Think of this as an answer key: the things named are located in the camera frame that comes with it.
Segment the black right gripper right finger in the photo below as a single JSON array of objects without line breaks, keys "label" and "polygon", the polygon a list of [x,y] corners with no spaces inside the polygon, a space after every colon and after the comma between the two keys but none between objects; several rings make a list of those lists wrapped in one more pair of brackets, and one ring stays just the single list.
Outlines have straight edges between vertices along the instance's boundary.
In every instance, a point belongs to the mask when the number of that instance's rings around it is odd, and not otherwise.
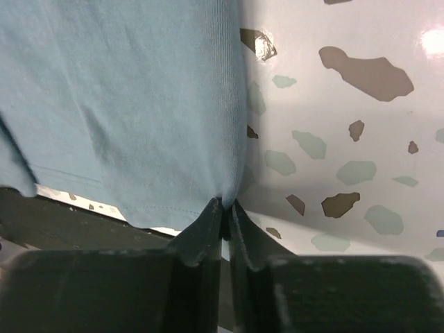
[{"label": "black right gripper right finger", "polygon": [[239,204],[229,229],[236,332],[443,331],[443,290],[419,259],[296,255]]}]

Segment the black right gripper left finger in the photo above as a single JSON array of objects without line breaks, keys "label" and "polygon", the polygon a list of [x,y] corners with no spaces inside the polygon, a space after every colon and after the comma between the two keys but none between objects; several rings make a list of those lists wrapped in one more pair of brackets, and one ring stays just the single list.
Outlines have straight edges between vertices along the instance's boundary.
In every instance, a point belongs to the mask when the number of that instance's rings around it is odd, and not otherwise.
[{"label": "black right gripper left finger", "polygon": [[222,204],[161,248],[37,250],[1,279],[2,332],[215,332]]}]

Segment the blue t-shirt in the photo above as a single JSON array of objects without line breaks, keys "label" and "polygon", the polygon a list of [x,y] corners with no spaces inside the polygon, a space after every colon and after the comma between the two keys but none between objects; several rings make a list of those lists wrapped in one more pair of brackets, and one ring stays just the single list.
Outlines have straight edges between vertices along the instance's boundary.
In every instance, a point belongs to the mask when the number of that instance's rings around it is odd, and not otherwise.
[{"label": "blue t-shirt", "polygon": [[247,106],[237,1],[2,1],[1,185],[185,229],[235,201]]}]

